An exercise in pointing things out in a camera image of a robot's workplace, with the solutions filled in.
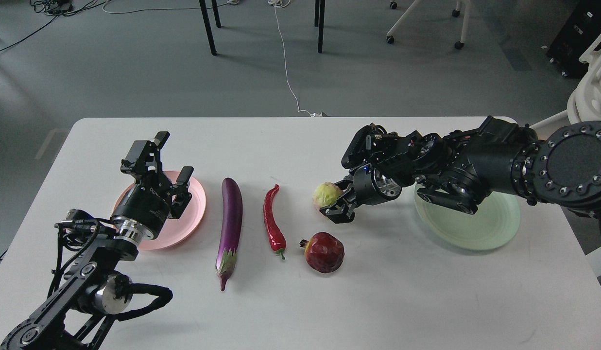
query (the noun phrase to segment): purple eggplant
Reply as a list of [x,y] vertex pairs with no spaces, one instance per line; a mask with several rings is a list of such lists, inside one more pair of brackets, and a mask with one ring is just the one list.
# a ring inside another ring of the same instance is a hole
[[216,273],[224,291],[227,280],[236,268],[238,243],[242,229],[242,193],[238,184],[228,177],[223,180],[223,229],[216,258]]

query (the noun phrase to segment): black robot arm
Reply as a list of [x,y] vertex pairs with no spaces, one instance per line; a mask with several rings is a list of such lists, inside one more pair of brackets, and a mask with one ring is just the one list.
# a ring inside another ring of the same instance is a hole
[[[134,177],[110,220],[94,219],[72,209],[58,228],[58,261],[48,299],[15,327],[0,350],[96,350],[114,321],[125,321],[161,308],[173,297],[169,288],[132,283],[115,270],[133,261],[143,239],[158,237],[167,218],[179,218],[188,205],[192,167],[184,167],[173,184],[162,171],[160,149],[169,137],[161,131],[153,141],[135,141],[120,170]],[[62,249],[76,252],[61,264]],[[148,306],[123,312],[135,294],[156,297]],[[74,334],[65,330],[69,310],[91,315]],[[85,337],[97,328],[91,341]]]
[[488,117],[477,129],[440,137],[417,131],[406,137],[379,125],[361,128],[341,164],[343,190],[320,212],[336,223],[354,220],[354,209],[397,198],[415,182],[425,201],[474,214],[493,192],[527,203],[555,203],[601,224],[601,121],[580,122],[538,140],[528,126]]

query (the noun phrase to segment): fake vegetable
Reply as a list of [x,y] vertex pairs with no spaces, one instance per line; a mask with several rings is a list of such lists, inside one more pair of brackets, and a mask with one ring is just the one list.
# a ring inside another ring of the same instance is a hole
[[274,195],[278,192],[279,186],[274,185],[274,188],[268,191],[263,200],[263,223],[265,224],[265,230],[268,232],[268,238],[270,240],[270,248],[276,254],[281,255],[281,259],[285,260],[283,252],[285,252],[285,237],[283,233],[274,222],[274,215],[272,214],[272,200]]
[[316,210],[331,206],[337,201],[343,191],[333,182],[324,182],[313,191],[313,206]]
[[223,229],[216,258],[216,273],[221,282],[221,291],[224,291],[227,280],[236,268],[241,228],[242,194],[238,184],[227,177],[223,180]]
[[333,272],[343,262],[343,244],[329,233],[318,232],[309,241],[300,241],[300,246],[305,249],[307,264],[318,272]]

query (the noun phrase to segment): green cabbage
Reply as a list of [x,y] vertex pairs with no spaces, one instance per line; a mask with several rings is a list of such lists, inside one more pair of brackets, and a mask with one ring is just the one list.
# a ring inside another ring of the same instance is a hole
[[333,182],[324,182],[313,191],[313,206],[316,210],[325,206],[331,206],[343,193]]

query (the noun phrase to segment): plate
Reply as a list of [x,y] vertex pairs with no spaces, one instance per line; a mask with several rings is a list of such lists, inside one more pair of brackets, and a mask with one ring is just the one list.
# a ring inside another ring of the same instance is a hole
[[415,186],[415,206],[426,224],[445,241],[469,250],[491,250],[509,242],[520,226],[515,196],[493,192],[474,215],[423,201]]
[[[164,174],[169,177],[169,180],[173,182],[177,180],[179,173],[179,171],[173,170],[167,170],[164,172]],[[121,193],[121,196],[114,205],[115,208],[125,193],[127,193],[132,186],[134,185],[130,185],[123,191],[123,193]],[[138,245],[138,250],[156,250],[168,248],[169,246],[183,241],[186,239],[186,237],[194,232],[196,227],[199,225],[199,222],[203,218],[203,213],[205,213],[205,190],[199,181],[197,181],[197,179],[195,179],[193,176],[190,176],[188,191],[192,194],[192,199],[184,210],[182,217],[179,219],[167,219],[162,227],[162,230],[160,231],[160,235],[158,235],[158,238],[151,241],[143,240]]]

